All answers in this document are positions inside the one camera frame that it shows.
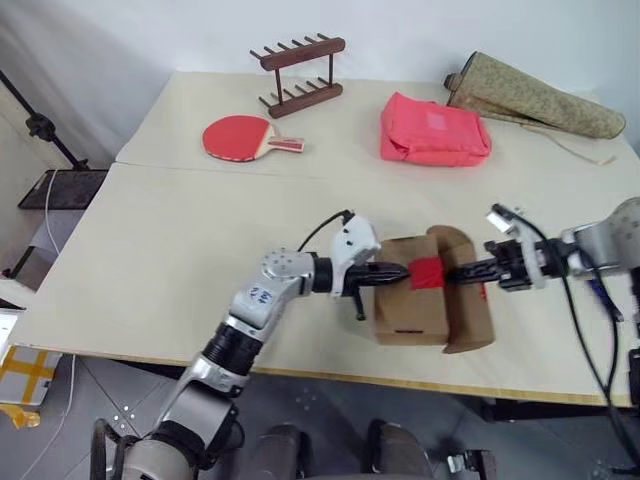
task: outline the pink bag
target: pink bag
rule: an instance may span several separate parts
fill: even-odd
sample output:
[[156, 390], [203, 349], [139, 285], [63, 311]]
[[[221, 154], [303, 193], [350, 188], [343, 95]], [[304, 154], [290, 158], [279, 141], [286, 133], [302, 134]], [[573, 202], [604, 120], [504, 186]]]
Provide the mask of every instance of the pink bag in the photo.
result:
[[491, 153], [480, 116], [394, 93], [381, 115], [380, 156], [438, 167], [467, 167]]

